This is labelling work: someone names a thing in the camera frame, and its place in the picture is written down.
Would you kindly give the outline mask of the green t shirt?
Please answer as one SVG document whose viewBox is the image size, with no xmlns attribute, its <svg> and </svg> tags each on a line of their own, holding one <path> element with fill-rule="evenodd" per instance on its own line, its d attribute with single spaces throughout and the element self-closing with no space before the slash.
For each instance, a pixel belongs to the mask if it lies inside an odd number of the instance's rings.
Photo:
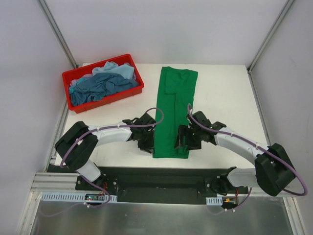
<svg viewBox="0 0 313 235">
<path fill-rule="evenodd" d="M 153 158 L 189 157 L 178 156 L 174 145 L 179 126 L 189 124 L 187 106 L 193 104 L 197 78 L 197 71 L 162 67 L 156 106 L 163 111 L 164 119 L 155 127 Z"/>
</svg>

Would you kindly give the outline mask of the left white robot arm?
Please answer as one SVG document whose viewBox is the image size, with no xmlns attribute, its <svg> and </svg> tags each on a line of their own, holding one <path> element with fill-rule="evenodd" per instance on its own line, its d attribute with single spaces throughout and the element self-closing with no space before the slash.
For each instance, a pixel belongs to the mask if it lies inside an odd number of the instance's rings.
<svg viewBox="0 0 313 235">
<path fill-rule="evenodd" d="M 113 142 L 137 141 L 140 150 L 153 153 L 155 123 L 148 113 L 112 126 L 92 127 L 78 121 L 56 142 L 54 148 L 64 160 L 65 167 L 78 172 L 92 190 L 99 190 L 105 178 L 89 159 L 94 149 Z"/>
</svg>

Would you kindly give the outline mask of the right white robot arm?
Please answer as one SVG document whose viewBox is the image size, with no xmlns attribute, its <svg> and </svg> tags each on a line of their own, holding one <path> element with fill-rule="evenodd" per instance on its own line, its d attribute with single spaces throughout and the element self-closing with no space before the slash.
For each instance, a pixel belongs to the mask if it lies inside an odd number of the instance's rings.
<svg viewBox="0 0 313 235">
<path fill-rule="evenodd" d="M 295 178 L 292 163 L 279 144 L 257 144 L 221 122 L 211 123 L 203 112 L 187 115 L 187 125 L 179 125 L 176 149 L 200 150 L 202 142 L 228 149 L 253 164 L 252 168 L 230 167 L 217 177 L 217 193 L 233 192 L 238 187 L 257 187 L 277 196 Z"/>
</svg>

